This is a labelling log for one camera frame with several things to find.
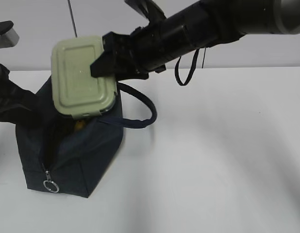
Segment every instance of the robotic arm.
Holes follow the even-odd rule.
[[[104,53],[91,65],[92,77],[115,75],[118,81],[147,79],[165,63],[200,48],[231,43],[247,34],[300,33],[300,0],[199,0],[171,17],[152,0],[125,0],[149,20],[130,35],[103,37]],[[10,21],[0,23],[0,48],[12,47],[18,35]],[[190,71],[186,85],[195,66]],[[41,123],[38,99],[8,79],[0,64],[0,121],[35,127]]]
[[[13,22],[0,22],[0,49],[13,47],[18,43],[18,34]],[[9,80],[10,71],[0,64],[0,121],[20,124],[31,128],[40,124],[37,96],[23,90]]]
[[[165,63],[200,48],[231,43],[247,34],[300,33],[300,0],[200,0],[166,18],[152,0],[125,0],[149,20],[130,35],[103,37],[103,55],[93,77],[147,79]]]

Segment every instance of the bag strap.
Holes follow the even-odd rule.
[[[191,79],[193,77],[193,74],[194,74],[194,71],[197,68],[197,62],[198,62],[198,58],[199,58],[199,52],[200,52],[200,49],[196,50],[195,53],[194,53],[193,60],[192,60],[192,65],[191,65],[191,69],[190,69],[189,75],[188,75],[188,77],[187,77],[187,79],[185,80],[184,83],[181,81],[181,79],[179,77],[179,63],[180,63],[181,57],[179,58],[178,62],[176,63],[176,66],[175,66],[175,77],[176,77],[176,81],[178,82],[178,84],[180,86],[187,86],[189,84],[189,82],[191,81]]]
[[[152,112],[152,117],[147,120],[130,120],[130,119],[125,119],[125,118],[118,118],[118,117],[113,117],[109,116],[106,118],[100,118],[99,121],[107,124],[113,124],[125,128],[130,128],[130,129],[143,129],[151,124],[153,124],[156,119],[157,119],[157,111],[155,108],[154,103],[144,94],[141,92],[137,91],[136,89],[132,88],[131,86],[128,86],[123,83],[118,83],[117,87],[119,90],[136,97],[140,101],[142,101]]]

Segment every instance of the container lid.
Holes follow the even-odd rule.
[[[90,65],[103,53],[99,36],[59,42],[52,51],[52,92],[55,108],[74,119],[99,116],[116,100],[114,76],[93,78]]]

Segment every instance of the white table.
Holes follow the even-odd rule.
[[[49,71],[15,71],[38,90]],[[126,130],[89,199],[26,189],[14,126],[0,123],[0,233],[300,233],[300,67],[173,70],[129,81],[158,109]],[[149,117],[123,94],[126,117]]]

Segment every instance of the zipper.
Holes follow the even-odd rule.
[[[49,192],[59,192],[59,186],[52,180],[50,171],[52,171],[56,164],[56,157],[59,153],[59,147],[63,139],[73,132],[73,128],[73,119],[57,117],[46,127],[46,131],[43,133],[43,142],[39,160],[42,171],[47,178],[43,181],[43,185]]]
[[[43,181],[44,187],[51,193],[58,193],[59,192],[59,186],[57,185],[57,183],[52,181],[50,172],[45,171],[45,175],[47,176],[47,179],[45,181]]]

